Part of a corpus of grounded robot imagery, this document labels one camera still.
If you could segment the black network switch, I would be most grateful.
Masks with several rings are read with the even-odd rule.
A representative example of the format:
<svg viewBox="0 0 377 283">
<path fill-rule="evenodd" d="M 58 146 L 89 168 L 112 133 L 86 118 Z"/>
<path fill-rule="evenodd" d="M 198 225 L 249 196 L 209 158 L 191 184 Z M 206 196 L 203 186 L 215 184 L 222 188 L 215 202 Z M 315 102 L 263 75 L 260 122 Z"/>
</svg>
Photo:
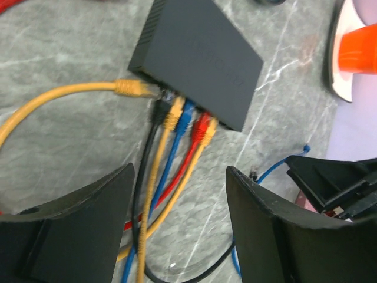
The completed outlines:
<svg viewBox="0 0 377 283">
<path fill-rule="evenodd" d="M 154 1 L 128 65 L 235 131 L 243 129 L 262 67 L 213 1 Z"/>
</svg>

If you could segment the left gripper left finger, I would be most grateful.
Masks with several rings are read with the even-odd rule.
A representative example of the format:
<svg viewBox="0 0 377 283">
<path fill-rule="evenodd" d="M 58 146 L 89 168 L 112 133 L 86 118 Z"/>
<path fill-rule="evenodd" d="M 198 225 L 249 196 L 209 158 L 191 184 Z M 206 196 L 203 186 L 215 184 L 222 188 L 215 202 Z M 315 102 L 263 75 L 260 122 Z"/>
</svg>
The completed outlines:
<svg viewBox="0 0 377 283">
<path fill-rule="evenodd" d="M 134 166 L 18 214 L 1 215 L 2 282 L 111 282 Z"/>
</svg>

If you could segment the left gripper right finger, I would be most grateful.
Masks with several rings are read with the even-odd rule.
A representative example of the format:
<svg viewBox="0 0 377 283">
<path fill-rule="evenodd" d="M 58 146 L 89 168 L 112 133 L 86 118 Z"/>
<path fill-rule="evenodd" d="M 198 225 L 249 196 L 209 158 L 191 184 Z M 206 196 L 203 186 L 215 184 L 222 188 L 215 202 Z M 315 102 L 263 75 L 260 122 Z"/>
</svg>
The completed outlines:
<svg viewBox="0 0 377 283">
<path fill-rule="evenodd" d="M 376 218 L 311 212 L 233 166 L 226 193 L 243 282 L 376 281 Z"/>
</svg>

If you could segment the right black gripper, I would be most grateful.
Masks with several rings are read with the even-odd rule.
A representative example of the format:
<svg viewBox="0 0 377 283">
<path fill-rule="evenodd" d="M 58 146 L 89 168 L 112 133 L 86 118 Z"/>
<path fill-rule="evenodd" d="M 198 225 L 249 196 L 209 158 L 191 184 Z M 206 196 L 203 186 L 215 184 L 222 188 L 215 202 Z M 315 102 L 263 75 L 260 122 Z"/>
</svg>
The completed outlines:
<svg viewBox="0 0 377 283">
<path fill-rule="evenodd" d="M 318 213 L 343 220 L 376 215 L 376 159 L 290 156 L 286 164 L 288 175 Z"/>
</svg>

